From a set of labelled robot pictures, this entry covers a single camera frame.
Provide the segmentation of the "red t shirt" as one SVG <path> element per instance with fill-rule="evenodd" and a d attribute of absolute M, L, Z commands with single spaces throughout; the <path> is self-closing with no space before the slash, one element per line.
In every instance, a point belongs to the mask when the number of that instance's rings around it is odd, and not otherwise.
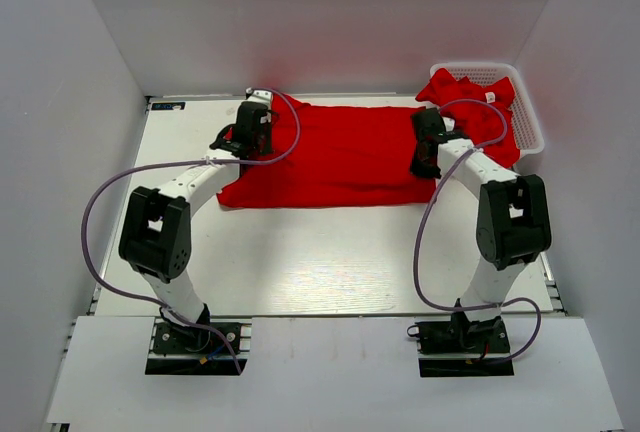
<path fill-rule="evenodd" d="M 410 171 L 414 107 L 273 101 L 276 163 L 250 166 L 218 193 L 226 208 L 368 207 L 425 203 L 436 183 Z"/>

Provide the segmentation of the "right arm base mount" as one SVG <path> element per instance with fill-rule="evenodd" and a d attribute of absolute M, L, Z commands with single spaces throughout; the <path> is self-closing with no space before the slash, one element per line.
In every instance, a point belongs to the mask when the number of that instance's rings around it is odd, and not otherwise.
<path fill-rule="evenodd" d="M 506 327 L 456 338 L 450 321 L 421 321 L 407 328 L 417 342 L 421 378 L 485 378 L 514 375 Z"/>

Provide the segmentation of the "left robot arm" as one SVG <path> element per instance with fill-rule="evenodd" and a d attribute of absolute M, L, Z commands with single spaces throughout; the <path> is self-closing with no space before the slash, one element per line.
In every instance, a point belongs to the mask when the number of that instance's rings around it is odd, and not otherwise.
<path fill-rule="evenodd" d="M 221 130 L 192 166 L 157 188 L 131 193 L 120 237 L 119 256 L 151 286 L 162 318 L 188 350 L 199 351 L 211 339 L 210 314 L 186 271 L 191 251 L 193 215 L 246 170 L 235 161 L 256 160 L 273 152 L 273 94 L 255 90 L 241 102 L 236 122 Z"/>

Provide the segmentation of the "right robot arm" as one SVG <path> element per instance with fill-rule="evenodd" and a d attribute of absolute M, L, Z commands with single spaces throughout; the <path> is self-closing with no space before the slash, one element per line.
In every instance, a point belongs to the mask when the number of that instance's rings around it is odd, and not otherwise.
<path fill-rule="evenodd" d="M 434 179 L 442 190 L 454 178 L 478 201 L 475 239 L 480 259 L 471 282 L 454 305 L 445 307 L 449 325 L 427 336 L 437 349 L 466 351 L 486 345 L 502 326 L 501 309 L 516 278 L 552 241 L 546 190 L 535 175 L 519 175 L 487 151 L 506 138 L 504 116 L 498 135 L 474 143 L 461 129 L 448 127 L 438 107 L 411 117 L 416 148 L 410 171 Z"/>

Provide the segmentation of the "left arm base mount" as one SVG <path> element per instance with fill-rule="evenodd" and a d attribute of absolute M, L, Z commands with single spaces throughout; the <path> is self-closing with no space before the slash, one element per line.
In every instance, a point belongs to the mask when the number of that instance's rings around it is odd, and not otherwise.
<path fill-rule="evenodd" d="M 251 322 L 224 319 L 211 325 L 225 335 L 241 370 L 249 358 Z M 201 331 L 197 337 L 179 332 L 176 327 L 157 318 L 147 354 L 148 376 L 239 376 L 233 357 L 224 341 L 212 332 Z"/>

